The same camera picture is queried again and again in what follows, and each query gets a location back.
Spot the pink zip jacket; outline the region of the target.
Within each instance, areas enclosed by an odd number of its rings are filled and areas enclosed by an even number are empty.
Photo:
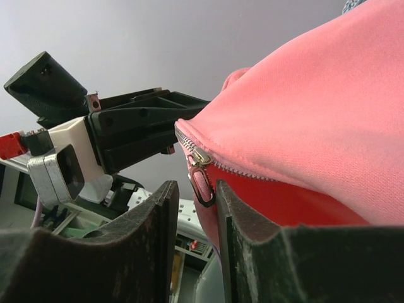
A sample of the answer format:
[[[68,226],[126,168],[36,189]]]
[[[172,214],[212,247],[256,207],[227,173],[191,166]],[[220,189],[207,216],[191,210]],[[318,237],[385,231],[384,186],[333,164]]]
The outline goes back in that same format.
[[[214,192],[224,180],[279,225],[402,225],[403,2],[346,5],[232,73],[175,130],[186,158],[212,157]],[[194,201],[217,246],[216,205]]]

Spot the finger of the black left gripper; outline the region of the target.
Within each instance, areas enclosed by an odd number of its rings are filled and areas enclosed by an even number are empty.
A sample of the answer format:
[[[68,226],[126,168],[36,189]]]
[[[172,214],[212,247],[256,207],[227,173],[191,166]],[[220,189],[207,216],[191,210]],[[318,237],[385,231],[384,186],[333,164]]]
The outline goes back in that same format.
[[[115,174],[163,152],[177,142],[174,123],[200,108],[135,107],[88,115],[88,134],[98,164]]]
[[[100,107],[102,110],[123,109],[132,107],[193,109],[203,108],[207,104],[207,100],[186,95],[180,92],[163,90],[161,88],[151,88],[138,92],[132,92],[100,99]]]

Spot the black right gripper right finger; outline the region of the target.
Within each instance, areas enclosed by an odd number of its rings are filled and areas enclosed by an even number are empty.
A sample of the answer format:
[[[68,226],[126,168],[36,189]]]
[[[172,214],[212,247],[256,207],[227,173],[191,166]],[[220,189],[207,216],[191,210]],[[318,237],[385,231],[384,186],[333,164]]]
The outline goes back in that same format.
[[[402,302],[401,227],[281,227],[217,182],[227,302]]]

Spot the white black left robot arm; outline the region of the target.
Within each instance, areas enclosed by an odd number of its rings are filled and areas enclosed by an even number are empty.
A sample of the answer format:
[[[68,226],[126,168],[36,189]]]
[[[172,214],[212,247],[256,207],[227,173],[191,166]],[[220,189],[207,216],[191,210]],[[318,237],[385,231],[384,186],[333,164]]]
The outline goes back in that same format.
[[[21,67],[4,89],[50,129],[82,117],[95,153],[107,174],[116,174],[177,143],[174,124],[191,119],[208,101],[180,92],[150,88],[98,98],[44,51]]]

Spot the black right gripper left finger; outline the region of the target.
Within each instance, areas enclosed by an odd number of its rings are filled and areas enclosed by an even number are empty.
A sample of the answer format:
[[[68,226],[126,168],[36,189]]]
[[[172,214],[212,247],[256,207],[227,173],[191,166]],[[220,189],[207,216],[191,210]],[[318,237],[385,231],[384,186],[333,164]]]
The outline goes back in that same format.
[[[168,302],[179,188],[149,198],[81,239],[1,231],[2,302]]]

